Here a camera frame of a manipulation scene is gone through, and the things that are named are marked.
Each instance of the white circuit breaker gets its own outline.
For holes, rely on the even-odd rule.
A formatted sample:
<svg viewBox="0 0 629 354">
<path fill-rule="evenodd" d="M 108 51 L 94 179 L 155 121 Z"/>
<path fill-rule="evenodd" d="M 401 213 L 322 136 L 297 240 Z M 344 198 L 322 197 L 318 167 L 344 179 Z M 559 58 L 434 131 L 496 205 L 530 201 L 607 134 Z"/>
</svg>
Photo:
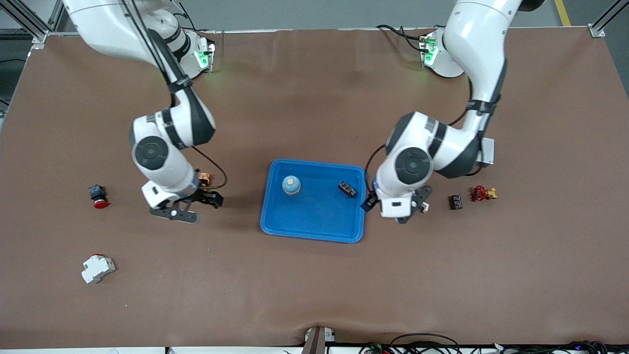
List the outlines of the white circuit breaker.
<svg viewBox="0 0 629 354">
<path fill-rule="evenodd" d="M 83 267 L 85 269 L 81 275 L 88 284 L 98 283 L 102 277 L 116 270 L 111 258 L 103 257 L 100 254 L 95 254 L 83 262 Z"/>
</svg>

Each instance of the white robotic arm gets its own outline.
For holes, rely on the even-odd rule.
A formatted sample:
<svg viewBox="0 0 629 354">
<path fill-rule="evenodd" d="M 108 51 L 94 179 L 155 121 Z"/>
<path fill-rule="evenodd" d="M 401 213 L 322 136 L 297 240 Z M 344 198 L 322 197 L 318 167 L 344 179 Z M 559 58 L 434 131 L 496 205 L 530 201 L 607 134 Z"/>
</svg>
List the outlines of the white robotic arm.
<svg viewBox="0 0 629 354">
<path fill-rule="evenodd" d="M 530 7 L 531 1 L 524 3 Z M 458 0 L 446 27 L 422 40 L 427 67 L 445 77 L 463 72 L 469 77 L 471 100 L 463 127 L 419 112 L 403 116 L 386 142 L 387 157 L 376 172 L 366 210 L 380 201 L 383 217 L 406 220 L 417 209 L 415 198 L 433 170 L 446 178 L 470 173 L 500 99 L 507 68 L 504 38 L 522 5 L 523 0 Z"/>
<path fill-rule="evenodd" d="M 211 71 L 214 43 L 194 31 L 181 28 L 175 16 L 164 10 L 175 4 L 172 0 L 133 1 L 146 27 L 164 39 L 185 74 L 196 77 L 203 71 Z M 94 50 L 156 65 L 147 48 L 139 45 L 141 38 L 126 17 L 121 0 L 64 0 L 64 4 L 77 31 Z"/>
<path fill-rule="evenodd" d="M 170 1 L 95 0 L 87 5 L 84 0 L 64 0 L 64 3 L 79 34 L 90 47 L 103 54 L 154 65 L 162 71 L 168 89 L 174 95 L 170 107 L 137 118 L 130 132 L 133 161 L 149 179 L 142 187 L 142 193 L 151 213 L 171 220 L 195 222 L 195 213 L 188 208 L 178 209 L 180 200 L 187 200 L 188 204 L 199 201 L 221 206 L 223 197 L 215 191 L 199 188 L 195 170 L 181 153 L 187 147 L 207 143 L 216 124 L 192 88 L 190 77 L 178 63 L 182 59 L 169 46 L 180 39 L 185 43 L 188 34 L 177 24 L 175 28 L 178 30 L 171 35 L 175 40 L 164 38 L 168 35 L 167 29 L 172 29 L 176 23 L 170 13 L 161 10 Z M 153 26 L 145 25 L 146 19 L 148 22 L 152 20 Z M 163 25 L 161 30 L 153 29 L 157 23 Z M 175 205 L 167 208 L 170 202 Z"/>
</svg>

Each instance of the plastic tray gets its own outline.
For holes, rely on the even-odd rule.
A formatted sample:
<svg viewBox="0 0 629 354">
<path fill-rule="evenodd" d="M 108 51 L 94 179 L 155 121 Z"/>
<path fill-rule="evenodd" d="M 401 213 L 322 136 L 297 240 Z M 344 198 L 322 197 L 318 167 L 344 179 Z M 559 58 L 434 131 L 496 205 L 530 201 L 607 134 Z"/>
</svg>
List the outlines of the plastic tray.
<svg viewBox="0 0 629 354">
<path fill-rule="evenodd" d="M 301 190 L 287 195 L 284 177 L 301 180 Z M 350 198 L 338 189 L 344 181 L 356 190 Z M 356 243 L 365 223 L 365 170 L 358 166 L 290 159 L 273 161 L 264 195 L 260 227 L 268 234 Z"/>
</svg>

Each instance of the red emergency stop button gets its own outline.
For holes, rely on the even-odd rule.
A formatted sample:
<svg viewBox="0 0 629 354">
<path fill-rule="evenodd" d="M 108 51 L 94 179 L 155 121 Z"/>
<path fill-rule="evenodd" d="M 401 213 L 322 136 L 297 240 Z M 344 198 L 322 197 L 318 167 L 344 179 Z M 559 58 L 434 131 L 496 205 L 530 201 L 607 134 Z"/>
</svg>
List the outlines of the red emergency stop button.
<svg viewBox="0 0 629 354">
<path fill-rule="evenodd" d="M 102 200 L 102 199 L 96 200 L 96 201 L 94 202 L 94 208 L 96 208 L 96 209 L 104 209 L 104 208 L 106 208 L 108 205 L 109 205 L 109 203 L 108 203 L 108 202 L 105 202 L 105 201 L 104 201 L 104 200 Z"/>
</svg>

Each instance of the small bottle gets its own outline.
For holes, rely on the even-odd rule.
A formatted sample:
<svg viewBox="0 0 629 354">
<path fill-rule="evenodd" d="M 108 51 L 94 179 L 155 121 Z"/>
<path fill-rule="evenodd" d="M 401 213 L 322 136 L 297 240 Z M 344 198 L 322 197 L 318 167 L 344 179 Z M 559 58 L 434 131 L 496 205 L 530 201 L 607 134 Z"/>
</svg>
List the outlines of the small bottle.
<svg viewBox="0 0 629 354">
<path fill-rule="evenodd" d="M 301 181 L 295 176 L 286 176 L 282 181 L 282 189 L 288 195 L 295 195 L 301 190 Z"/>
</svg>

